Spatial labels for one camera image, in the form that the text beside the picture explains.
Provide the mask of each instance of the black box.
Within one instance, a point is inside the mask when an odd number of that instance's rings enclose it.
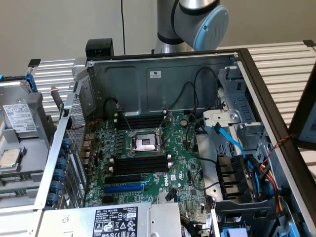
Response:
[[[88,60],[104,56],[114,56],[112,38],[89,39],[85,46],[85,54]]]

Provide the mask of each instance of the warning label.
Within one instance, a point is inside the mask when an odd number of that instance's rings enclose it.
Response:
[[[12,128],[17,132],[35,132],[36,127],[27,104],[3,106]]]
[[[96,210],[92,237],[136,237],[137,207]]]

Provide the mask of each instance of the white wall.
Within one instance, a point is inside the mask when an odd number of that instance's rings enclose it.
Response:
[[[230,14],[222,46],[316,40],[315,0],[222,0]],[[126,53],[150,53],[156,0],[123,0]],[[84,56],[88,39],[113,38],[122,54],[120,0],[2,0],[0,74],[21,75],[32,58]]]

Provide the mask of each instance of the blue pcie slot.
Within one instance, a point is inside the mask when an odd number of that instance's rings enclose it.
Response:
[[[144,191],[144,184],[134,183],[134,184],[111,185],[111,186],[104,186],[103,187],[103,193],[105,193],[105,194],[136,192],[136,191]]]

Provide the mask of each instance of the light blue robot joint cap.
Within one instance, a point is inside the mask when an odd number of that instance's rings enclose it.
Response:
[[[216,49],[224,38],[228,27],[228,11],[219,5],[205,17],[194,39],[195,51]]]

